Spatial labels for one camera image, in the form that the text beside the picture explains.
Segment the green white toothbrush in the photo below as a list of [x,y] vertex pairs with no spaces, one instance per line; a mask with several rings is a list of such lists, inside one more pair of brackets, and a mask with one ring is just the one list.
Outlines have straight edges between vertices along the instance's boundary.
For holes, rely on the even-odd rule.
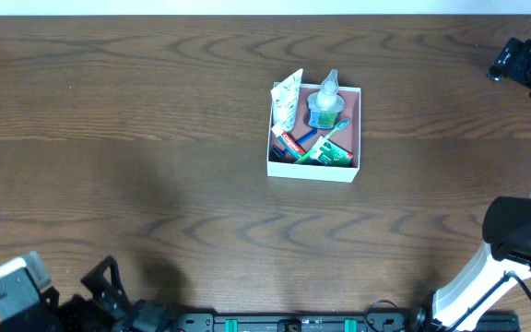
[[[335,134],[336,132],[339,132],[339,131],[342,131],[344,129],[346,129],[348,127],[348,125],[350,124],[350,120],[349,119],[343,119],[341,120],[326,136],[324,136],[325,138],[329,139],[330,141],[331,140],[331,137],[333,134]],[[306,159],[311,155],[311,149],[299,160],[295,161],[295,164],[302,164],[302,165],[310,165],[310,164],[307,164],[306,163]]]

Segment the clear pump soap bottle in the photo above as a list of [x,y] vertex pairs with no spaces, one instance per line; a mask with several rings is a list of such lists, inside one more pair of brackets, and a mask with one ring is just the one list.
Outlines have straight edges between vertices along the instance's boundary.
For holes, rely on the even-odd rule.
[[345,109],[345,100],[338,91],[338,70],[334,68],[321,83],[320,89],[307,98],[308,126],[318,129],[331,129],[335,126]]

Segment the blue disposable razor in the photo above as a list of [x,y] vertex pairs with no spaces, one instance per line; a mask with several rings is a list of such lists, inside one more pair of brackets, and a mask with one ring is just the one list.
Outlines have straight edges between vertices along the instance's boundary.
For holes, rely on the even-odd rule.
[[[273,162],[295,162],[296,157],[292,155],[289,149],[277,138],[273,132],[269,132],[270,142],[268,151],[268,160]],[[300,135],[291,135],[292,139],[304,150],[308,150],[317,135],[316,129],[310,129],[306,132],[301,132]]]

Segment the green Dettol soap bar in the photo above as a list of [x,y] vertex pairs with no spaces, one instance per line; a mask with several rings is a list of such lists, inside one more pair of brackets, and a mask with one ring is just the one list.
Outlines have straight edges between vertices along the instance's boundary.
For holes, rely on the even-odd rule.
[[348,167],[352,158],[353,155],[350,152],[321,136],[313,145],[306,163],[317,166]]

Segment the white box pink interior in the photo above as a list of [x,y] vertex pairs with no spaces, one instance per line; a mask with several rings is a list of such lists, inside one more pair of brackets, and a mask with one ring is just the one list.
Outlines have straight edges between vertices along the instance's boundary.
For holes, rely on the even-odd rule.
[[[298,105],[297,118],[295,126],[289,135],[298,143],[312,128],[307,123],[310,113],[307,107],[307,98],[311,93],[319,90],[319,85],[301,84],[300,102]],[[346,108],[340,114],[339,120],[344,118],[350,119],[349,126],[339,132],[335,132],[329,140],[340,146],[347,152],[351,153],[353,158],[346,167],[334,166],[315,166],[308,164],[294,164],[295,159],[287,153],[284,159],[280,159],[272,152],[272,147],[284,150],[283,144],[270,131],[268,137],[268,146],[266,148],[266,169],[267,176],[285,177],[304,180],[320,180],[331,182],[352,183],[360,170],[361,160],[361,102],[362,89],[353,87],[339,87],[338,95],[341,96]],[[319,136],[325,136],[330,130],[317,131],[317,134],[309,140],[299,143],[299,145],[308,152],[314,145]]]

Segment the teal toothpaste tube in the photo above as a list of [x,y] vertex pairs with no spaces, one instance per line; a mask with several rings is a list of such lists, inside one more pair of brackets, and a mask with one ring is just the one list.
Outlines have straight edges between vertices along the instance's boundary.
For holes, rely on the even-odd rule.
[[295,160],[301,159],[306,154],[306,151],[282,129],[280,124],[274,124],[271,131]]

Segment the white cream shampoo tube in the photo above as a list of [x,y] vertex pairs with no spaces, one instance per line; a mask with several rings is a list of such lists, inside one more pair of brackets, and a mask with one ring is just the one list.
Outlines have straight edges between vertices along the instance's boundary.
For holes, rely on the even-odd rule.
[[288,133],[294,128],[297,117],[302,74],[300,68],[271,89],[274,124]]

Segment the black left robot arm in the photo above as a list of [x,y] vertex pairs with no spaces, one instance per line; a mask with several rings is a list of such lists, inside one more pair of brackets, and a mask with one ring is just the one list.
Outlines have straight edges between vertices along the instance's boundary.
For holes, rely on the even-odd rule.
[[128,299],[116,260],[105,257],[81,279],[91,293],[59,302],[40,255],[31,251],[0,266],[0,331],[175,331],[167,307]]

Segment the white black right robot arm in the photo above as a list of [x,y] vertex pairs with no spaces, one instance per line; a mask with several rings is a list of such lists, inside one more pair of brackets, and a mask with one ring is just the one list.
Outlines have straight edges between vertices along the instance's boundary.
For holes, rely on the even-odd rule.
[[[511,38],[492,63],[488,77],[505,77],[528,88],[531,98],[531,40]],[[414,331],[516,331],[513,317],[490,307],[514,286],[531,278],[531,192],[499,196],[487,209],[482,243],[460,273],[429,295],[419,308]]]

